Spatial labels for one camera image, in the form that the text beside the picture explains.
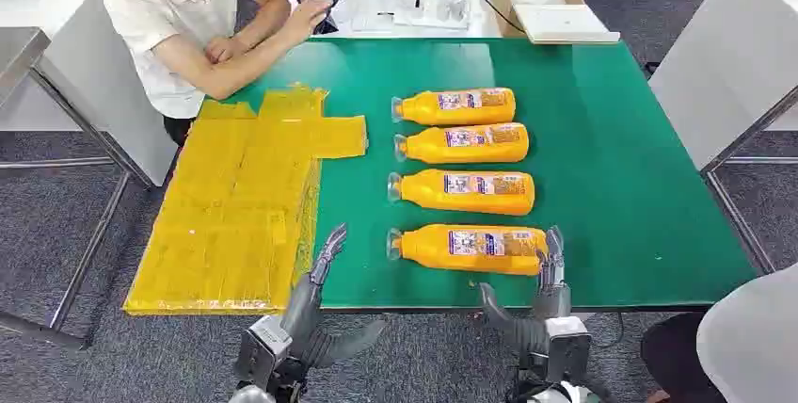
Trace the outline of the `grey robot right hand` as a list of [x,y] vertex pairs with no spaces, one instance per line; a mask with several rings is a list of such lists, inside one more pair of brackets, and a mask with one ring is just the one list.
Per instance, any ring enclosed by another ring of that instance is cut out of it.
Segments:
[[518,318],[497,302],[495,290],[487,282],[479,283],[483,312],[488,323],[510,336],[522,352],[549,351],[547,321],[571,316],[571,291],[565,279],[564,238],[558,226],[545,232],[547,252],[540,252],[540,272],[533,303],[532,318]]

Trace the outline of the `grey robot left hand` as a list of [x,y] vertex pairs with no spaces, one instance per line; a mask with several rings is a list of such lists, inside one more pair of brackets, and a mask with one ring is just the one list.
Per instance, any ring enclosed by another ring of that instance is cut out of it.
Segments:
[[320,306],[324,283],[336,255],[343,250],[347,236],[344,223],[336,226],[303,274],[290,296],[281,327],[291,336],[290,354],[308,367],[325,368],[355,357],[373,347],[387,323],[371,324],[344,334],[331,334],[320,325]]

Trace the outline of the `person's left hand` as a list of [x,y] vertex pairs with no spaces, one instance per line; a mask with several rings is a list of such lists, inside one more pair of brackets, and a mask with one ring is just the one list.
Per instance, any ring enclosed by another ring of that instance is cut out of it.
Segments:
[[235,36],[214,37],[206,44],[204,53],[212,63],[221,63],[248,50],[248,46]]

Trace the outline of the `person's right hand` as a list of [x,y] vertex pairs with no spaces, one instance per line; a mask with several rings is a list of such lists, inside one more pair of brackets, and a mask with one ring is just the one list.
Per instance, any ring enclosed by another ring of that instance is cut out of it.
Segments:
[[333,2],[331,0],[304,0],[289,16],[280,30],[281,37],[291,46],[306,40],[328,14]]

